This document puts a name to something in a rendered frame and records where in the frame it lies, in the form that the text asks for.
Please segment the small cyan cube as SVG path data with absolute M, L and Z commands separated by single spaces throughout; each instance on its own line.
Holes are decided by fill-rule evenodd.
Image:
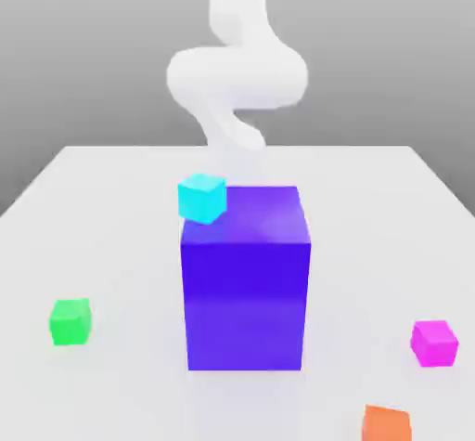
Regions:
M 185 220 L 209 225 L 226 210 L 224 178 L 193 174 L 178 184 L 178 213 Z

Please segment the small green cube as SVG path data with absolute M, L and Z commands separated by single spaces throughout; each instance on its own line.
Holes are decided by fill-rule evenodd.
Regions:
M 86 344 L 92 329 L 88 298 L 56 300 L 49 317 L 54 345 Z

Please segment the small magenta cube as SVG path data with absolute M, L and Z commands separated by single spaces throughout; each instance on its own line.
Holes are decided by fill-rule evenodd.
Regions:
M 459 342 L 445 320 L 418 320 L 412 329 L 410 347 L 421 367 L 452 367 Z

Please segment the small orange cube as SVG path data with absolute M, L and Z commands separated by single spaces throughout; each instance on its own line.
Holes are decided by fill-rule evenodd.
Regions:
M 412 441 L 409 413 L 366 405 L 362 441 Z

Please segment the large purple box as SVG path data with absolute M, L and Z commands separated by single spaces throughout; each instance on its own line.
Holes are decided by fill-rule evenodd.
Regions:
M 230 187 L 180 242 L 190 370 L 299 370 L 312 243 L 294 186 Z

